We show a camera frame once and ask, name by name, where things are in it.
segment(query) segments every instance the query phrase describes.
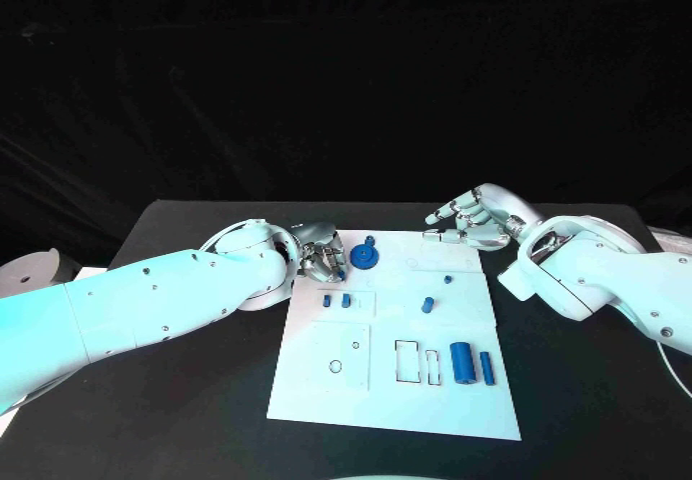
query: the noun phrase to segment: black table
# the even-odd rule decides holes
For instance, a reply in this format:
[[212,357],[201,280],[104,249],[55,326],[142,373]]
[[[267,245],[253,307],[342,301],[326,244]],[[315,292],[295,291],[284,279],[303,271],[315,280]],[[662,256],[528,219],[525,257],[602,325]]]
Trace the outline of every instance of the black table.
[[[247,218],[290,226],[421,230],[433,204],[156,202],[111,268],[197,248]],[[540,205],[593,214],[658,245],[623,206]],[[609,307],[567,320],[498,282],[517,246],[482,253],[522,442],[267,420],[284,302],[90,365],[22,408],[0,439],[0,478],[326,479],[690,476],[692,402],[655,343]],[[692,361],[669,350],[681,376]]]

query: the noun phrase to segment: white paper sheet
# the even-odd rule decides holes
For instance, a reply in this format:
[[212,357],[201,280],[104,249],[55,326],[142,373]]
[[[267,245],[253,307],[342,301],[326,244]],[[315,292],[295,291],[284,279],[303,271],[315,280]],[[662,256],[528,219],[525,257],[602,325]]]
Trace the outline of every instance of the white paper sheet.
[[[349,265],[342,284],[296,280],[267,417],[521,440],[476,250],[426,242],[416,232],[339,234],[346,253],[372,235],[380,262],[371,270]],[[436,299],[430,314],[426,297]],[[397,340],[419,342],[421,383],[397,381]],[[455,342],[472,344],[473,385],[455,383]],[[429,384],[427,350],[440,353],[440,386]],[[482,351],[491,352],[495,386],[483,382]]]

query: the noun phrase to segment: robotic hand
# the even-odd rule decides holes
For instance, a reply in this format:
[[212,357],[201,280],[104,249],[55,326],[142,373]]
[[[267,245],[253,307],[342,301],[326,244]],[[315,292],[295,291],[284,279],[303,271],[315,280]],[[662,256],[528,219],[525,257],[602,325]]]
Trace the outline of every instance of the robotic hand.
[[184,335],[237,309],[270,307],[292,296],[296,276],[341,282],[345,268],[333,224],[284,230],[248,220],[199,250],[0,299],[0,415],[88,363]]
[[519,300],[534,294],[573,320],[606,304],[658,342],[692,355],[692,256],[646,253],[616,225],[592,216],[545,219],[531,205],[486,183],[426,218],[456,215],[456,230],[427,230],[427,240],[498,250],[514,238],[518,259],[498,279]]

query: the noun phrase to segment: black curtain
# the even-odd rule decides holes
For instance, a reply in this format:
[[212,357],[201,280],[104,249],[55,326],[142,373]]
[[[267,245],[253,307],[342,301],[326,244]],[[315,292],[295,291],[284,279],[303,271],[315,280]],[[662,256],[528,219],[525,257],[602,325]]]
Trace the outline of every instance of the black curtain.
[[158,198],[442,203],[483,182],[692,233],[691,18],[658,2],[9,12],[0,260],[107,263]]

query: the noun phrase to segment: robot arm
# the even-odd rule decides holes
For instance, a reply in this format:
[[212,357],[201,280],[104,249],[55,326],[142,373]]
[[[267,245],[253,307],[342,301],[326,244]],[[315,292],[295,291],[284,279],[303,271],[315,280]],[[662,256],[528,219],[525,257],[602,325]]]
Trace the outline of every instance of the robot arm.
[[308,275],[339,282],[332,224],[292,231],[250,220],[184,250],[0,300],[0,413],[88,363],[292,295]]
[[579,321],[613,305],[649,338],[692,355],[691,255],[646,253],[625,230],[599,218],[547,220],[494,184],[457,197],[426,221],[455,214],[459,229],[429,230],[424,237],[481,250],[498,250],[515,238],[518,259],[498,279],[519,300],[538,294]]

